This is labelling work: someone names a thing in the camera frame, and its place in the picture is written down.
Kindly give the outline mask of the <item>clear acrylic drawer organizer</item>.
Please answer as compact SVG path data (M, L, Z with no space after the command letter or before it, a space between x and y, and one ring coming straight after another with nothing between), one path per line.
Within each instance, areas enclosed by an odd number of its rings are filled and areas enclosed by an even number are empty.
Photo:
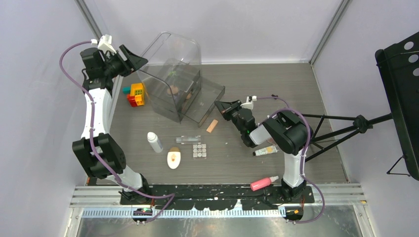
M201 48L193 39L171 33L160 33L142 53L148 63L137 71L152 109L174 122L180 123L189 105L186 99L201 89ZM179 88L180 100L174 103L167 94L170 85Z

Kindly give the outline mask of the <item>pink round powder puff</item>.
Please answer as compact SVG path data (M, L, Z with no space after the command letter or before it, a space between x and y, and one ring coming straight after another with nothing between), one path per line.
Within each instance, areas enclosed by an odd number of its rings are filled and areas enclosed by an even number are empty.
M169 88L167 89L168 95L176 96L178 93L179 93L179 88L177 86L170 85Z

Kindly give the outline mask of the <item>eyeshadow palette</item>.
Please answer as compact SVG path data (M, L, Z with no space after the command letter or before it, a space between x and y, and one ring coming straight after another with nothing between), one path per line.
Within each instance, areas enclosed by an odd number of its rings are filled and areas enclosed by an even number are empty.
M272 146L277 146L277 143L274 141L274 139L273 139L273 138L269 138L269 139L267 140L267 142L268 142L269 144L271 144Z

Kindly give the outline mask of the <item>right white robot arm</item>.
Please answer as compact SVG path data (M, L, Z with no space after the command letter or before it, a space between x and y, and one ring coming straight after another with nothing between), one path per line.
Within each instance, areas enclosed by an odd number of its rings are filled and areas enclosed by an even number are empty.
M237 100L214 104L222 117L235 125L247 147L255 148L272 140L284 152L282 196L287 202L296 202L307 183L304 162L312 129L303 115L291 108L280 109L263 122L256 123L252 115L254 101L256 97L249 96L244 103Z

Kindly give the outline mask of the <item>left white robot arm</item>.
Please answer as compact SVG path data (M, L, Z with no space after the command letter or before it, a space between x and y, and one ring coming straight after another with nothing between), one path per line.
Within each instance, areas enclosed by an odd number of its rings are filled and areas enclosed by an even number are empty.
M114 78L129 76L148 61L123 44L116 51L90 47L80 55L85 66L81 89L86 101L86 118L81 138L72 143L72 150L88 177L113 181L122 186L123 197L147 204L152 196L147 180L127 165L122 148L109 132L109 115Z

